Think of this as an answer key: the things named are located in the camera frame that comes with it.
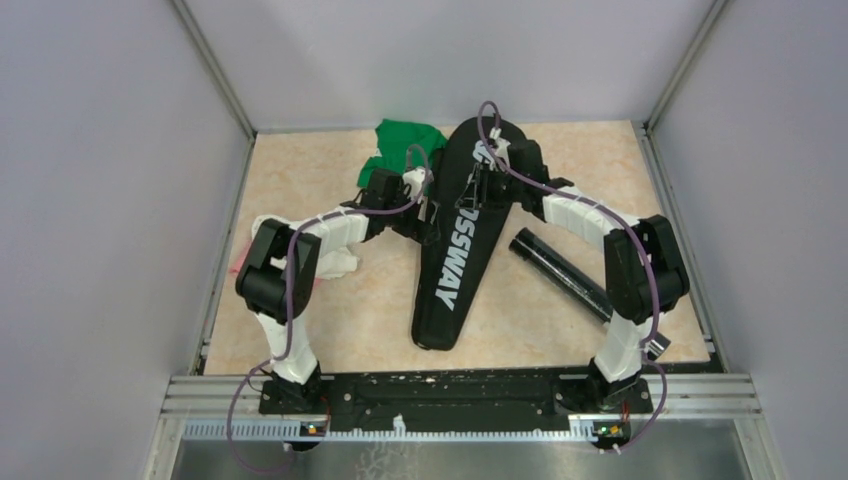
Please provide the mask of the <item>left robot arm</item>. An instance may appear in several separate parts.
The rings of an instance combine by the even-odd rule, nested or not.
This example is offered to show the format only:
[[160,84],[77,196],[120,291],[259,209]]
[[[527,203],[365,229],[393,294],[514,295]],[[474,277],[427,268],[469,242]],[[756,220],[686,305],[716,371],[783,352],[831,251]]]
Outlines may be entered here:
[[235,291],[260,322],[270,348],[265,368],[286,382],[283,401],[297,413],[319,404],[319,363],[305,332],[307,306],[319,276],[337,274],[334,257],[386,228],[418,238],[418,218],[433,175],[425,167],[403,174],[375,171],[357,197],[301,221],[258,220],[238,271]]

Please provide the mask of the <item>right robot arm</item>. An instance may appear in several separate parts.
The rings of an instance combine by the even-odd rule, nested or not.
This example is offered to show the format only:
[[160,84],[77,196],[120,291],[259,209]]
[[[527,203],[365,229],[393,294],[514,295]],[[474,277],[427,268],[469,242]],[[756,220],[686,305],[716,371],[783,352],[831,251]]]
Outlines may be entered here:
[[637,376],[662,316],[690,291],[690,279],[670,221],[638,218],[550,176],[534,140],[485,138],[474,145],[478,166],[469,176],[475,207],[518,204],[539,220],[561,227],[604,257],[611,324],[591,365],[598,373],[586,385],[589,404],[612,412],[627,397],[624,380]]

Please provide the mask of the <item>black racket bag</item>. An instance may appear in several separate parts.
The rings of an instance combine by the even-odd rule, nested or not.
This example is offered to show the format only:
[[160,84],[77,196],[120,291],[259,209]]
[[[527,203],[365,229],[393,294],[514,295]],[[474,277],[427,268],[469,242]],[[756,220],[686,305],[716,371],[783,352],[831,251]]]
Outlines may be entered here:
[[420,273],[411,325],[413,342],[425,350],[452,349],[512,209],[458,209],[476,165],[493,162],[474,118],[448,137],[435,169],[426,215],[438,234],[420,250]]

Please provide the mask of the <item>black shuttlecock tube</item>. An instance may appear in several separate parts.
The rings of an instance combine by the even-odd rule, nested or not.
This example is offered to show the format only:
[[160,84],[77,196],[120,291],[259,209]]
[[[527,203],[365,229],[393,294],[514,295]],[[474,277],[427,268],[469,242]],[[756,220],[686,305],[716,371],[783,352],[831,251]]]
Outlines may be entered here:
[[[640,221],[634,232],[649,257],[659,312],[667,313],[690,291],[689,277],[673,230],[668,221],[655,216]],[[650,326],[652,293],[636,247],[622,230],[615,230],[610,236],[602,241],[606,256],[605,286],[600,286],[527,228],[513,238],[509,249],[604,324],[608,325],[613,315],[619,314],[626,319],[642,320]]]

